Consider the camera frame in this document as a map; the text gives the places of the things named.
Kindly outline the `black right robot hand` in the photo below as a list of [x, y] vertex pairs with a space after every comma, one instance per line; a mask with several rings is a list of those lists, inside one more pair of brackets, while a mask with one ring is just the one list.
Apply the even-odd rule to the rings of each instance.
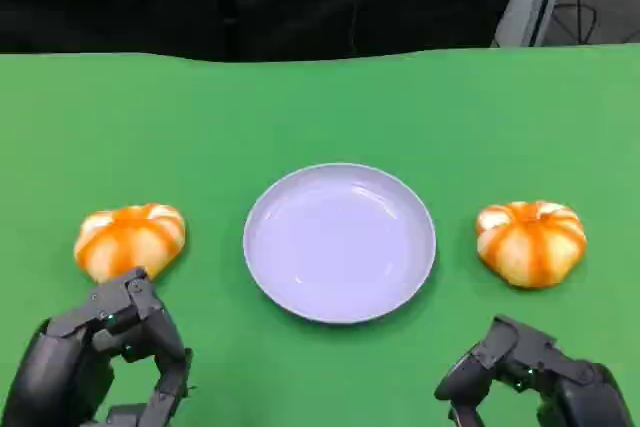
[[478, 406], [494, 382], [515, 392], [533, 390], [541, 426], [632, 426], [631, 412], [612, 372], [601, 363], [573, 359], [556, 339], [505, 315], [496, 315], [483, 339], [442, 378], [434, 396], [450, 405], [457, 426], [482, 426]]

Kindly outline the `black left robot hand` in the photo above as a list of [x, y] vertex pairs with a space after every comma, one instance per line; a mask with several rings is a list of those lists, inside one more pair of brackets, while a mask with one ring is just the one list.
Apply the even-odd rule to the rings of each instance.
[[159, 380], [145, 403], [110, 408], [106, 426], [167, 426], [188, 395], [193, 352], [136, 268], [45, 320], [31, 338], [4, 404], [4, 426], [95, 426], [113, 381], [111, 361], [153, 358]]

